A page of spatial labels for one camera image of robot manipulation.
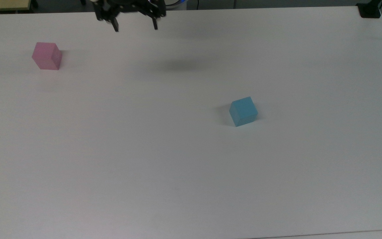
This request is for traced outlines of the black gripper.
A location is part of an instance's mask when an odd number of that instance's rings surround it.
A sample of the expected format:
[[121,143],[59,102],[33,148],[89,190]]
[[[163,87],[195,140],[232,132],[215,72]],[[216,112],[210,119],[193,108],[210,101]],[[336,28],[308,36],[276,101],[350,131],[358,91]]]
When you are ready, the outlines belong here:
[[166,16],[164,0],[94,0],[97,20],[110,21],[115,32],[119,32],[117,16],[120,13],[141,13],[152,18],[153,27],[158,30],[159,18]]

